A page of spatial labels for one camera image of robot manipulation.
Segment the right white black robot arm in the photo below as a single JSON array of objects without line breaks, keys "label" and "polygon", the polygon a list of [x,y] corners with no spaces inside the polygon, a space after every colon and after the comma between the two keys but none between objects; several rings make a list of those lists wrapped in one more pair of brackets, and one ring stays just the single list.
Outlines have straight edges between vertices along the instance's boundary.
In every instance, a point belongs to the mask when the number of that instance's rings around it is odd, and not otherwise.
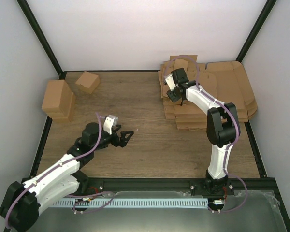
[{"label": "right white black robot arm", "polygon": [[205,190],[217,194],[228,181],[227,165],[231,150],[240,136],[235,104],[224,103],[203,89],[197,81],[189,81],[183,68],[165,77],[167,96],[172,102],[187,100],[206,115],[206,135],[212,144],[211,160],[205,175]]}]

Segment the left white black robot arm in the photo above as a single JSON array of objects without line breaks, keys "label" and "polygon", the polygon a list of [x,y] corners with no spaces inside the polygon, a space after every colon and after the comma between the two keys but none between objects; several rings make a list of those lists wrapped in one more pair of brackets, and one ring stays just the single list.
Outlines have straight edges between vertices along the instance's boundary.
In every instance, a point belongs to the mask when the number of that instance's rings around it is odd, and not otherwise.
[{"label": "left white black robot arm", "polygon": [[69,195],[88,192],[87,176],[80,170],[94,157],[96,150],[125,147],[134,132],[121,131],[121,125],[110,122],[89,123],[74,145],[51,167],[23,183],[13,182],[3,198],[0,215],[7,229],[26,232],[48,207]]}]

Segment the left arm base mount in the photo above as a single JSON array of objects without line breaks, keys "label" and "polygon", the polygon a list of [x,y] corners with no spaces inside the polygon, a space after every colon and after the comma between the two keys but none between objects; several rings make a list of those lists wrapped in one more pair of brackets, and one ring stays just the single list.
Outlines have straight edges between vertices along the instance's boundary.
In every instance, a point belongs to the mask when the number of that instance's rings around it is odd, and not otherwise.
[{"label": "left arm base mount", "polygon": [[72,195],[85,196],[102,192],[104,189],[104,181],[99,178],[89,178],[79,184],[76,192]]}]

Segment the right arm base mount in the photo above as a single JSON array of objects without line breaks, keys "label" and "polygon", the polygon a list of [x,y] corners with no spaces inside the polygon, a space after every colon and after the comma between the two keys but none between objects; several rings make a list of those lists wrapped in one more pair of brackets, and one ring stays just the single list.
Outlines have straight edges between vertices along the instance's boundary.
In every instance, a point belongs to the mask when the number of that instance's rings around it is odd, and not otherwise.
[{"label": "right arm base mount", "polygon": [[222,197],[234,195],[234,191],[229,188],[230,181],[228,179],[214,180],[206,178],[192,179],[189,182],[191,195],[200,195],[203,197]]}]

